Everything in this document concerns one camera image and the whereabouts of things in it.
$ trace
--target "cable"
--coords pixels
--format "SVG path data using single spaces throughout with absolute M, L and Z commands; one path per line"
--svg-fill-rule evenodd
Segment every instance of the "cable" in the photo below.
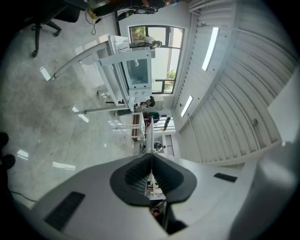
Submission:
M 29 198 L 25 197 L 22 193 L 17 193 L 17 192 L 13 192 L 13 191 L 10 191 L 10 192 L 11 192 L 11 193 L 15 193 L 15 194 L 19 194 L 19 195 L 21 195 L 22 197 L 26 198 L 26 199 L 29 200 L 29 201 L 37 202 L 37 201 L 35 201 L 35 200 L 32 200 L 32 199 L 29 199 Z
M 113 13 L 113 14 L 110 14 L 110 15 L 107 15 L 107 16 L 105 16 L 105 17 L 102 17 L 102 18 L 98 18 L 98 19 L 95 21 L 95 23 L 93 23 L 93 20 L 92 20 L 92 22 L 89 22 L 89 20 L 88 20 L 88 18 L 87 18 L 87 13 L 88 13 L 89 8 L 88 8 L 88 9 L 86 10 L 86 12 L 85 12 L 85 19 L 86 19 L 86 21 L 87 21 L 89 24 L 93 25 L 93 29 L 92 29 L 92 31 L 91 31 L 91 34 L 92 34 L 92 35 L 95 35 L 95 34 L 96 34 L 96 28 L 95 28 L 95 25 L 96 25 L 98 22 L 100 22 L 103 18 L 106 18 L 106 17 L 109 17 L 109 16 L 114 15 L 114 13 Z
M 89 24 L 93 25 L 93 29 L 92 29 L 92 31 L 91 31 L 91 34 L 92 34 L 92 35 L 95 35 L 95 34 L 96 34 L 96 28 L 95 28 L 96 23 L 93 23 L 93 20 L 92 20 L 92 22 L 89 22 L 89 20 L 88 20 L 88 18 L 87 18 L 87 13 L 88 13 L 89 8 L 88 8 L 88 9 L 86 10 L 86 12 L 85 12 L 85 19 L 86 19 L 86 21 L 87 21 Z

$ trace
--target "black chair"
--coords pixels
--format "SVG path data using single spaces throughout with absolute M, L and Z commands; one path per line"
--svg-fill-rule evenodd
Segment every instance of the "black chair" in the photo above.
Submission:
M 36 49 L 32 53 L 32 57 L 36 57 L 38 54 L 38 42 L 39 33 L 42 25 L 48 25 L 56 29 L 53 34 L 57 37 L 60 34 L 61 28 L 57 26 L 51 20 L 53 18 L 59 19 L 69 23 L 77 22 L 80 11 L 84 11 L 88 8 L 88 3 L 83 0 L 43 0 L 38 2 L 38 6 L 35 6 L 34 12 L 29 16 L 30 18 L 25 21 L 21 26 L 21 29 L 35 24 L 31 29 L 35 31 L 35 44 Z

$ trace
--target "chair wheel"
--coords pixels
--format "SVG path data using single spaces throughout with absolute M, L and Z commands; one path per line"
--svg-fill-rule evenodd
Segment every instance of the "chair wheel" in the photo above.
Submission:
M 55 33 L 53 33 L 53 36 L 57 37 L 60 34 L 60 31 L 56 31 Z
M 33 58 L 35 58 L 35 57 L 37 56 L 37 54 L 38 54 L 37 50 L 34 50 L 34 51 L 32 52 L 32 54 L 31 54 L 31 56 L 32 56 Z
M 0 159 L 0 164 L 7 170 L 15 165 L 15 157 L 11 154 L 5 155 Z

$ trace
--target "window frame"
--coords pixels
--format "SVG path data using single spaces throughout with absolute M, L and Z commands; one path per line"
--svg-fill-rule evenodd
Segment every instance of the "window frame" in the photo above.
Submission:
M 168 127 L 170 120 L 173 120 L 173 117 L 168 117 L 166 120 L 159 120 L 159 121 L 165 121 L 165 125 L 163 127 L 153 127 L 154 131 L 166 131 L 166 130 L 175 130 L 175 126 Z
M 146 37 L 149 37 L 149 29 L 148 28 L 165 28 L 165 45 L 162 45 L 160 48 L 174 48 L 174 49 L 179 49 L 180 50 L 179 57 L 178 57 L 178 63 L 177 63 L 177 67 L 176 67 L 175 78 L 174 79 L 156 79 L 155 80 L 156 82 L 163 82 L 162 83 L 162 89 L 161 89 L 161 92 L 152 92 L 152 94 L 173 94 L 174 93 L 175 84 L 176 84 L 176 78 L 177 78 L 177 72 L 178 72 L 178 68 L 179 68 L 179 63 L 180 63 L 180 59 L 181 59 L 181 53 L 182 53 L 182 44 L 183 44 L 184 31 L 185 31 L 184 28 L 178 28 L 178 27 L 166 26 L 166 25 L 137 25 L 137 26 L 132 26 L 132 27 L 129 27 L 130 42 L 132 42 L 132 32 L 131 32 L 131 29 L 132 28 L 137 28 L 137 27 L 145 27 Z M 180 47 L 172 47 L 172 46 L 170 46 L 171 28 L 177 28 L 177 29 L 181 29 L 182 30 L 182 38 L 181 38 Z M 165 82 L 166 81 L 168 81 L 168 82 L 173 81 L 174 82 L 172 92 L 164 93 Z

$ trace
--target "black slot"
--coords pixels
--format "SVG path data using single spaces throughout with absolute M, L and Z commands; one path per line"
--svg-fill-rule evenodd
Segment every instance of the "black slot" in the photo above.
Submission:
M 45 222 L 61 231 L 71 219 L 76 209 L 83 201 L 85 195 L 78 192 L 71 192 L 56 208 L 45 218 Z
M 216 173 L 214 175 L 214 177 L 220 178 L 220 179 L 223 179 L 223 180 L 226 180 L 226 181 L 229 181 L 229 182 L 235 182 L 238 178 L 238 177 L 230 176 L 230 175 L 223 174 L 223 173 L 220 173 L 220 172 Z

